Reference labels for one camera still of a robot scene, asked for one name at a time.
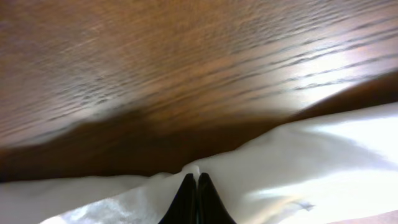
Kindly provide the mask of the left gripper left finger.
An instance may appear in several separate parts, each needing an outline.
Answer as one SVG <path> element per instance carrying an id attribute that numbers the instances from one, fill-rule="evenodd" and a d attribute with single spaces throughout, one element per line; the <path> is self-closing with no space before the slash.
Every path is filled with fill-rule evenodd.
<path id="1" fill-rule="evenodd" d="M 159 224 L 196 224 L 196 197 L 195 178 L 193 174 L 187 174 Z"/>

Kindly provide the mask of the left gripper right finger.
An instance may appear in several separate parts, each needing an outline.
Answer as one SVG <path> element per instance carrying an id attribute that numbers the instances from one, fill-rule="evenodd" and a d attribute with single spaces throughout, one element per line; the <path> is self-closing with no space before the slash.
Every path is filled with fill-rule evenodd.
<path id="1" fill-rule="evenodd" d="M 197 192 L 199 223 L 236 224 L 226 210 L 208 173 L 199 176 Z"/>

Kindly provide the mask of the white t-shirt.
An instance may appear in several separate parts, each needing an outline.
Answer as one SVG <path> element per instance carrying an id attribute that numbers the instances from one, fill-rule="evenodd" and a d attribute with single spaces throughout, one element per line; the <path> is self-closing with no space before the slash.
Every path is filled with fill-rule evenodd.
<path id="1" fill-rule="evenodd" d="M 208 173 L 236 223 L 329 223 L 397 209 L 397 104 L 279 126 L 177 174 L 1 185 L 2 223 L 158 223 Z"/>

